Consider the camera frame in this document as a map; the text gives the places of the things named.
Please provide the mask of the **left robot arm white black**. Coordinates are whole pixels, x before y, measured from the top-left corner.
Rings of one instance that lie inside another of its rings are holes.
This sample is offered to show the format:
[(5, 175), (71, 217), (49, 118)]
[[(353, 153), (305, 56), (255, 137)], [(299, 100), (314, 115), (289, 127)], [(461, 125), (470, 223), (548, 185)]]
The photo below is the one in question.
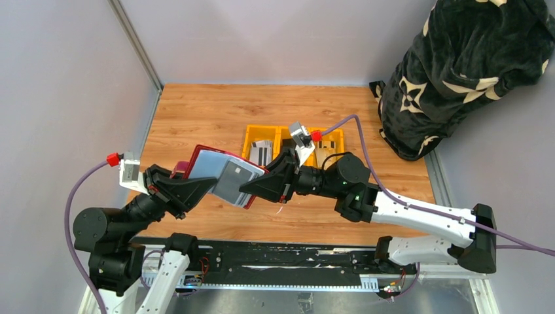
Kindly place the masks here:
[(146, 189), (122, 209), (89, 207), (73, 221), (71, 253), (89, 253), (88, 271), (78, 265), (101, 313), (165, 313), (185, 270), (195, 269), (201, 254), (197, 237), (173, 233), (165, 241), (155, 280), (140, 306), (137, 290), (146, 247), (133, 238), (169, 213), (183, 219), (217, 183), (215, 177), (187, 179), (158, 165), (148, 167), (139, 183)]

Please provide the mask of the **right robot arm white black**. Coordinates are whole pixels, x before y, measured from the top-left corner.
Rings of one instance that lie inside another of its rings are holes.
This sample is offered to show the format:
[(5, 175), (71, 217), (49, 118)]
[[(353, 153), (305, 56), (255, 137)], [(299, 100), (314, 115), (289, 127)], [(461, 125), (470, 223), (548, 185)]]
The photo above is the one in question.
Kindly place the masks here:
[(382, 273), (414, 263), (455, 263), (476, 273), (497, 270), (493, 210), (481, 203), (472, 209), (414, 200), (370, 183), (371, 171), (350, 152), (335, 154), (329, 166), (301, 166), (292, 149), (281, 152), (264, 175), (240, 186), (240, 192), (274, 203), (293, 194), (336, 201), (334, 210), (351, 222), (379, 222), (424, 232), (421, 237), (380, 237), (374, 264)]

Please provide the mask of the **red card holder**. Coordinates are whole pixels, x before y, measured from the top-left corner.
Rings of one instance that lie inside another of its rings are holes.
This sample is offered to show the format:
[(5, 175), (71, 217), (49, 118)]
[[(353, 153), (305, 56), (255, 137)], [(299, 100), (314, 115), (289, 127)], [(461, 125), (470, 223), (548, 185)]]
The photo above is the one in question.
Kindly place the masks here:
[(184, 179), (215, 177), (217, 182), (208, 191), (235, 207), (250, 208), (255, 196), (240, 192), (240, 186), (261, 177), (268, 171), (238, 155), (196, 145), (190, 160), (177, 162), (171, 171), (172, 179), (180, 175)]

